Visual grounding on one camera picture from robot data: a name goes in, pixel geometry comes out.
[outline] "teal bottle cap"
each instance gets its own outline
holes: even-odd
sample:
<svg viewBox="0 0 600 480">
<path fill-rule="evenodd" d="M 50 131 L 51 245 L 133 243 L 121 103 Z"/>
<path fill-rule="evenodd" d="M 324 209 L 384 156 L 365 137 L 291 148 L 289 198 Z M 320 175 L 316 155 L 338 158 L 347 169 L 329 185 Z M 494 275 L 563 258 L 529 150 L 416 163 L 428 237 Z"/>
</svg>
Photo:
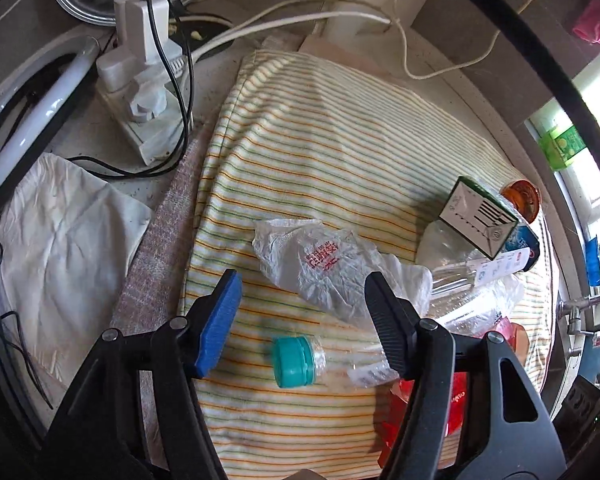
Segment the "teal bottle cap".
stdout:
<svg viewBox="0 0 600 480">
<path fill-rule="evenodd" d="M 314 352 L 304 336 L 282 337 L 273 343 L 273 373 L 280 388 L 314 383 Z"/>
</svg>

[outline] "white fabric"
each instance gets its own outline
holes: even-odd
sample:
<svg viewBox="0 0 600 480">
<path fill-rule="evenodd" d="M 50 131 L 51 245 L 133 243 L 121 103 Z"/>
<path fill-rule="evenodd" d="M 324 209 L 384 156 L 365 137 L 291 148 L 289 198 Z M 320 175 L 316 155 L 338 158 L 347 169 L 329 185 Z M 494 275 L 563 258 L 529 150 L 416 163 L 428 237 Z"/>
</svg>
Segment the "white fabric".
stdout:
<svg viewBox="0 0 600 480">
<path fill-rule="evenodd" d="M 108 327 L 151 216 L 146 205 L 51 153 L 40 156 L 3 212 L 2 309 L 20 314 L 55 407 Z M 52 412 L 24 366 L 21 372 L 48 425 Z"/>
</svg>

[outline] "blue gripper pad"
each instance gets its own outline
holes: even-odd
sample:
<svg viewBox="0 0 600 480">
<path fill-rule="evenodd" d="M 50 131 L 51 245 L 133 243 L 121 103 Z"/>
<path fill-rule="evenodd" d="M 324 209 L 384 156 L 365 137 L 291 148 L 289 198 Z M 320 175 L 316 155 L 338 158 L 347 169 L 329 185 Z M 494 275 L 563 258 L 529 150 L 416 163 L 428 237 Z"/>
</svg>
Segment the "blue gripper pad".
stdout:
<svg viewBox="0 0 600 480">
<path fill-rule="evenodd" d="M 210 307 L 211 312 L 208 314 L 206 323 L 200 331 L 198 357 L 194 365 L 197 377 L 206 377 L 218 364 L 222 348 L 229 335 L 229 330 L 234 322 L 235 313 L 240 306 L 241 299 L 242 280 L 240 274 L 232 269 L 227 269 L 224 272 L 211 295 L 199 298 L 199 300 L 206 300 L 208 302 L 205 306 Z M 196 309 L 195 303 L 192 305 L 189 313 L 194 309 Z"/>
</svg>

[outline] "clear plastic bottle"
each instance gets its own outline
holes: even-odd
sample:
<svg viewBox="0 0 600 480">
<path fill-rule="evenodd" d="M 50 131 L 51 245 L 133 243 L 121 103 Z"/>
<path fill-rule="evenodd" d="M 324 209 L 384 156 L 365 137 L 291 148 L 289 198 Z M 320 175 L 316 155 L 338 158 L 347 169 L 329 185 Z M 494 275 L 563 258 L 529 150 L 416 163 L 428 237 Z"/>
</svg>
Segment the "clear plastic bottle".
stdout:
<svg viewBox="0 0 600 480">
<path fill-rule="evenodd" d="M 273 343 L 272 361 L 280 388 L 315 383 L 344 389 L 370 388 L 398 379 L 379 341 L 361 351 L 343 351 L 325 348 L 315 336 L 283 337 Z"/>
</svg>

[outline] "striped cloth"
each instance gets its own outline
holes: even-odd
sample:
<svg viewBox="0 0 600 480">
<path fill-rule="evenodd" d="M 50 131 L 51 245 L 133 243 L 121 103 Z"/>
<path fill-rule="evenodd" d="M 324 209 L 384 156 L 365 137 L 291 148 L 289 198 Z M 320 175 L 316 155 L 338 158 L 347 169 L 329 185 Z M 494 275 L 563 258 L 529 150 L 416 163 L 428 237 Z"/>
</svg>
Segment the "striped cloth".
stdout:
<svg viewBox="0 0 600 480">
<path fill-rule="evenodd" d="M 243 299 L 222 359 L 198 399 L 230 478 L 284 478 L 310 468 L 329 479 L 375 476 L 387 387 L 276 386 L 272 339 L 319 335 L 326 348 L 368 337 L 272 286 L 251 248 L 253 221 L 319 218 L 351 228 L 405 262 L 460 174 L 500 187 L 521 175 L 483 138 L 412 91 L 305 54 L 246 58 L 212 137 L 194 224 L 198 227 L 181 311 L 209 294 L 226 268 L 242 275 Z M 526 327 L 526 363 L 540 388 L 552 342 L 552 252 L 522 276 L 515 322 Z M 444 458 L 453 456 L 448 439 Z"/>
</svg>

